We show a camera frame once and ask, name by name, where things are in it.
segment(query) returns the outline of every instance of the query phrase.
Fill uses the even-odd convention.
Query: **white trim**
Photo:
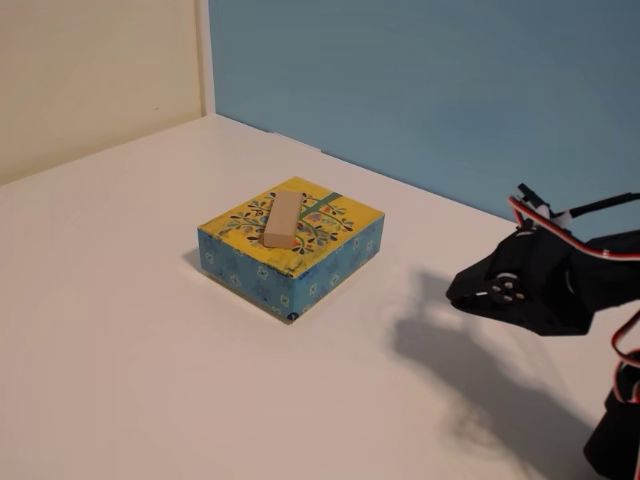
[[[202,114],[204,116],[216,113],[213,88],[213,55],[211,52],[211,23],[209,18],[209,0],[196,0],[200,95],[202,99]]]

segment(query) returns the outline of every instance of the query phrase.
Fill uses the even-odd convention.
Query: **leaf pattern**
[[[218,234],[223,236],[232,229],[241,230],[251,247],[266,248],[262,245],[262,233],[275,196],[275,192],[269,192],[263,198],[251,200],[246,205],[247,210],[229,216],[226,228]],[[315,198],[307,192],[302,192],[302,196],[303,211],[322,202],[321,198]],[[293,251],[300,255],[315,253],[318,249],[327,248],[329,244],[341,240],[343,234],[353,232],[354,222],[349,220],[346,214],[346,208],[334,202],[302,216],[298,223]]]

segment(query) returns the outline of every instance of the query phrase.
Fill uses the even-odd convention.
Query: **white wire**
[[[610,256],[610,252],[608,250],[602,250],[602,251],[591,251],[591,250],[588,250],[588,249],[584,248],[582,246],[582,244],[580,242],[578,242],[577,240],[571,238],[569,235],[567,235],[565,233],[561,233],[561,232],[556,230],[556,228],[560,228],[560,227],[553,228],[546,222],[542,223],[542,222],[538,221],[537,219],[532,218],[531,215],[527,212],[527,207],[523,207],[518,201],[511,201],[511,199],[510,199],[509,203],[511,204],[511,206],[513,208],[515,208],[517,211],[519,211],[522,215],[525,215],[525,216],[531,218],[531,220],[533,222],[535,222],[537,225],[540,225],[545,230],[553,233],[556,237],[560,238],[565,243],[568,243],[573,248],[575,248],[576,250],[584,253],[585,255],[590,255],[592,257],[599,258],[601,260],[610,260],[610,261],[613,261],[613,262],[637,262],[637,261],[640,261],[640,255],[636,255],[636,254],[623,254],[623,255],[629,255],[629,256],[628,257],[617,257],[617,256]]]

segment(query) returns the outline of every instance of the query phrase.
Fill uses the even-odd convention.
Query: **white table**
[[[387,220],[286,326],[197,271],[196,227],[293,175]],[[594,478],[633,308],[563,339],[463,317],[452,276],[512,229],[220,117],[0,187],[0,478]]]

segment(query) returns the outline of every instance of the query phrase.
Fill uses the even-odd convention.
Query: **wooden block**
[[[293,248],[301,205],[302,193],[276,192],[262,237],[265,247]]]

